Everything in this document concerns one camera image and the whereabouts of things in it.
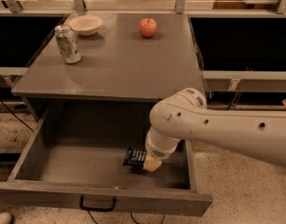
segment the open drawer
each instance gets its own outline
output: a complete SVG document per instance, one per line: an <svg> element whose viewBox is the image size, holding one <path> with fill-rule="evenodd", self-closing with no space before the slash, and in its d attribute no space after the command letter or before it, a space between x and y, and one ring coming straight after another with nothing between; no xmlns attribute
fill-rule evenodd
<svg viewBox="0 0 286 224"><path fill-rule="evenodd" d="M201 217L190 142L155 172L123 166L128 147L144 149L150 104L53 100L0 197L9 203L93 211Z"/></svg>

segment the white bowl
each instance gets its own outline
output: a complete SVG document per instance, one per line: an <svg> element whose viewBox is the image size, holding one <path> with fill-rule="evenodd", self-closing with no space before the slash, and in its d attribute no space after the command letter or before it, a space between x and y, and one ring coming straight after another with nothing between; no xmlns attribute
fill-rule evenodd
<svg viewBox="0 0 286 224"><path fill-rule="evenodd" d="M68 25L80 35L93 35L102 24L103 20L94 15L78 16L68 22Z"/></svg>

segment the floor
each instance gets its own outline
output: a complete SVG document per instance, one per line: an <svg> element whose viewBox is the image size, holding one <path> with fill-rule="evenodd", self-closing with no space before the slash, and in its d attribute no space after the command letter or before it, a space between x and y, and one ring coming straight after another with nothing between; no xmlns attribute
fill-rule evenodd
<svg viewBox="0 0 286 224"><path fill-rule="evenodd" d="M8 103L29 126L36 123L21 105ZM0 105L0 152L20 151L31 132ZM203 217L165 216L164 223L247 224L286 223L286 169L256 161L206 144L193 144L193 161L199 193L210 194L213 204ZM0 181L13 166L0 163ZM0 199L0 212L12 214L15 224L89 224L82 210L20 206ZM129 213L93 213L97 223L134 223ZM161 215L134 214L139 223L161 223Z"/></svg>

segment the aluminum can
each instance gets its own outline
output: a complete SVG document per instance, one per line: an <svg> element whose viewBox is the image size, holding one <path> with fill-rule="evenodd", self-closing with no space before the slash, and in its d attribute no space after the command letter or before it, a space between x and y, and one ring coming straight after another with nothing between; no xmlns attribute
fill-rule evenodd
<svg viewBox="0 0 286 224"><path fill-rule="evenodd" d="M71 29L70 25L55 27L55 37L65 63L76 63L80 60L78 47L78 34Z"/></svg>

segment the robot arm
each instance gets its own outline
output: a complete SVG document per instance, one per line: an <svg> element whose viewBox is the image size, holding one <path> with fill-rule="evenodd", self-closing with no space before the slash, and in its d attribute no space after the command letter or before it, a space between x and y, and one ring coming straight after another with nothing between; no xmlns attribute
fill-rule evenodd
<svg viewBox="0 0 286 224"><path fill-rule="evenodd" d="M178 142L192 140L286 167L286 112L207 109L195 89L182 90L150 112L146 150L165 160Z"/></svg>

